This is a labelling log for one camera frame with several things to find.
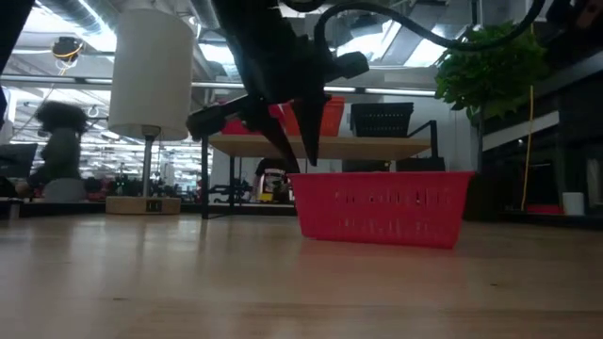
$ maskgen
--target black basket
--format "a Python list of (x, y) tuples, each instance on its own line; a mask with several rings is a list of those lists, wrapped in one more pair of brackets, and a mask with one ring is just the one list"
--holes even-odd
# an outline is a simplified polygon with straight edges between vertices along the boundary
[(406, 137), (413, 103), (353, 104), (350, 129), (355, 137)]

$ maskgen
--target table surface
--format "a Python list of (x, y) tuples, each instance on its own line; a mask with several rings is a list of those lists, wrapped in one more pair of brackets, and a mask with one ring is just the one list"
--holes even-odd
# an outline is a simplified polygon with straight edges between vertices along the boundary
[[(301, 137), (289, 137), (299, 159), (306, 157)], [(209, 144), (231, 156), (281, 157), (263, 136), (214, 136)], [(320, 159), (402, 160), (431, 147), (428, 139), (404, 137), (320, 137)]]
[(601, 338), (603, 234), (464, 225), (455, 250), (295, 218), (0, 222), (2, 338)]

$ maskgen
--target plastic basket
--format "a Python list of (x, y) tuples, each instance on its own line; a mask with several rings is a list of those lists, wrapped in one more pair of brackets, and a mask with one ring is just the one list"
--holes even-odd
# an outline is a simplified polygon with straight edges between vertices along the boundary
[[(331, 100), (324, 106), (322, 110), (322, 123), (320, 125), (320, 135), (324, 137), (337, 137), (339, 135), (339, 125), (341, 124), (341, 116), (343, 116), (345, 98), (332, 97)], [(291, 103), (283, 104), (285, 112), (285, 129), (290, 136), (298, 136), (300, 134), (300, 126), (295, 118)]]
[(355, 137), (406, 137), (413, 103), (354, 104), (350, 129)]
[(451, 249), (472, 172), (291, 174), (301, 233)]
[[(283, 109), (279, 105), (271, 105), (269, 107), (269, 112), (272, 118), (278, 119), (281, 125), (285, 125), (285, 115), (283, 114)], [(233, 119), (231, 121), (226, 122), (226, 125), (221, 130), (223, 135), (228, 136), (247, 136), (247, 135), (259, 135), (260, 132), (252, 132), (245, 127), (243, 121), (239, 119)]]

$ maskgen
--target potted plant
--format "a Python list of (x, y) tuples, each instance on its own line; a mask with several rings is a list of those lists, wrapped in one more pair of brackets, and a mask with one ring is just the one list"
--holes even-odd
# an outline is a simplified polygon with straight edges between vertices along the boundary
[[(463, 39), (469, 43), (496, 40), (508, 35), (513, 23), (468, 30)], [(471, 124), (478, 128), (477, 175), (467, 190), (464, 218), (493, 220), (497, 218), (500, 182), (495, 173), (481, 175), (483, 125), (487, 119), (515, 112), (530, 98), (530, 86), (547, 74), (545, 49), (533, 34), (525, 32), (501, 47), (483, 52), (446, 51), (437, 61), (436, 99), (452, 105), (452, 110), (465, 110)]]

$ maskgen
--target person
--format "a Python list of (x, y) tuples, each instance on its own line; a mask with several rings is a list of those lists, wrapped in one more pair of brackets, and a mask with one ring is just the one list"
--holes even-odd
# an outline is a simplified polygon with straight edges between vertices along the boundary
[(25, 196), (43, 186), (46, 202), (79, 202), (86, 199), (86, 189), (79, 172), (80, 139), (86, 132), (87, 117), (74, 105), (45, 103), (36, 112), (41, 130), (49, 133), (41, 151), (44, 164), (17, 185), (17, 193)]
[(288, 165), (283, 159), (262, 159), (255, 170), (252, 196), (263, 201), (262, 195), (269, 194), (273, 202), (289, 202), (287, 171)]

